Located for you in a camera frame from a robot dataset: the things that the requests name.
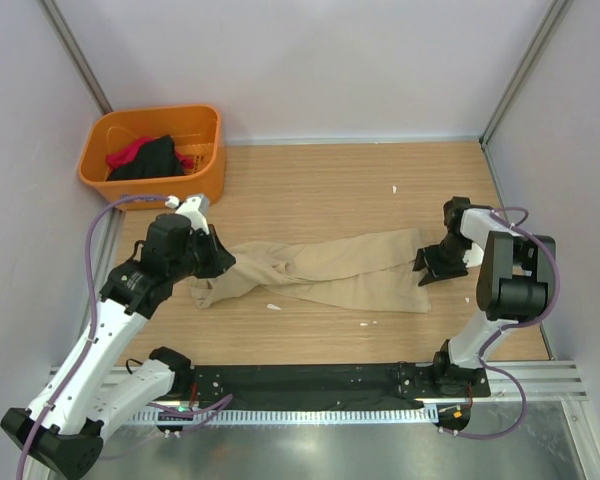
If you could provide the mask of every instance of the white cable track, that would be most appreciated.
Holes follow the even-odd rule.
[[[127,426],[160,425],[191,426],[205,420],[211,413],[196,415],[193,420],[169,416],[155,408],[145,408],[126,423]],[[368,425],[397,423],[436,423],[435,405],[418,410],[385,410],[369,412],[269,412],[224,410],[209,422],[209,426],[284,426],[284,425]]]

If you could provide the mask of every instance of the white backdrop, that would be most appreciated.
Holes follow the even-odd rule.
[[[58,0],[114,109],[207,102],[233,142],[474,136],[549,0]]]
[[[76,168],[99,112],[40,8],[0,0],[0,419],[75,342],[84,235],[102,208]],[[0,479],[18,448],[0,430]]]
[[[573,3],[490,151],[504,203],[556,238],[563,294],[546,329],[600,418],[600,0]]]

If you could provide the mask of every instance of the red cloth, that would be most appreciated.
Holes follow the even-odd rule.
[[[116,168],[121,167],[122,165],[126,165],[127,163],[133,162],[138,154],[138,150],[140,147],[147,142],[151,142],[155,140],[155,138],[151,137],[140,137],[136,141],[130,143],[122,150],[116,153],[112,153],[111,155],[107,155],[107,165],[111,170],[115,170]],[[176,151],[176,157],[180,160],[180,164],[182,168],[193,168],[193,159],[189,158],[181,153]]]

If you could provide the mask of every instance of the plastic bin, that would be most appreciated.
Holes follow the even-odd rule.
[[[119,180],[107,182],[110,169],[106,156],[134,140],[170,135],[176,150],[193,157],[195,166],[184,176]],[[82,152],[78,175],[107,200],[126,195],[176,195],[184,199],[204,193],[211,203],[217,202],[224,188],[226,152],[222,138],[220,114],[207,105],[124,110],[105,115],[91,129]],[[121,205],[121,210],[160,208],[162,202],[134,202]]]

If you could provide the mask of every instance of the black cloth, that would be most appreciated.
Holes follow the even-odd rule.
[[[176,157],[173,139],[166,135],[140,147],[132,162],[116,168],[107,181],[138,180],[141,178],[177,177],[184,175]]]

